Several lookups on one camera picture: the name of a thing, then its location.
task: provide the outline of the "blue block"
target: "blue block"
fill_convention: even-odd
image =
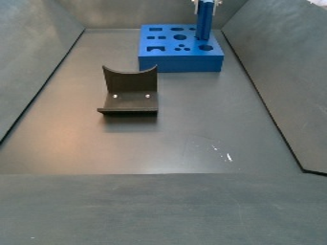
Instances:
[[[222,50],[214,36],[194,37],[194,25],[142,25],[138,42],[138,70],[154,65],[160,73],[218,72]]]
[[[200,0],[197,6],[197,20],[196,20],[196,33],[197,39],[209,39],[209,32],[212,26],[212,12],[214,8],[213,0]]]

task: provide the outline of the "black bracket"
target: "black bracket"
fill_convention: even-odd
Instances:
[[[97,111],[112,113],[157,113],[157,66],[137,72],[120,73],[104,67],[106,99]]]

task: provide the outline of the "round hole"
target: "round hole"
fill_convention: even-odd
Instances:
[[[173,28],[170,28],[170,30],[174,31],[174,32],[180,32],[180,31],[184,31],[184,28],[181,28],[181,27],[173,27]]]
[[[198,49],[202,51],[210,51],[213,50],[213,47],[210,45],[202,44],[198,46]]]
[[[176,34],[176,35],[173,36],[173,38],[174,38],[176,40],[185,40],[188,37],[186,37],[184,34]]]

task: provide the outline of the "black plastic part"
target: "black plastic part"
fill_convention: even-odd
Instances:
[[[106,99],[102,114],[157,113],[157,66],[137,72],[120,73],[104,67]]]

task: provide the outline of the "gray wall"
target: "gray wall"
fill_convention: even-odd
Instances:
[[[192,24],[190,0],[56,0],[86,28],[138,28],[141,24]],[[248,0],[224,0],[213,28],[220,28]]]
[[[52,0],[0,0],[0,142],[81,32]]]
[[[327,173],[325,23],[304,0],[249,0],[222,32],[302,168]]]

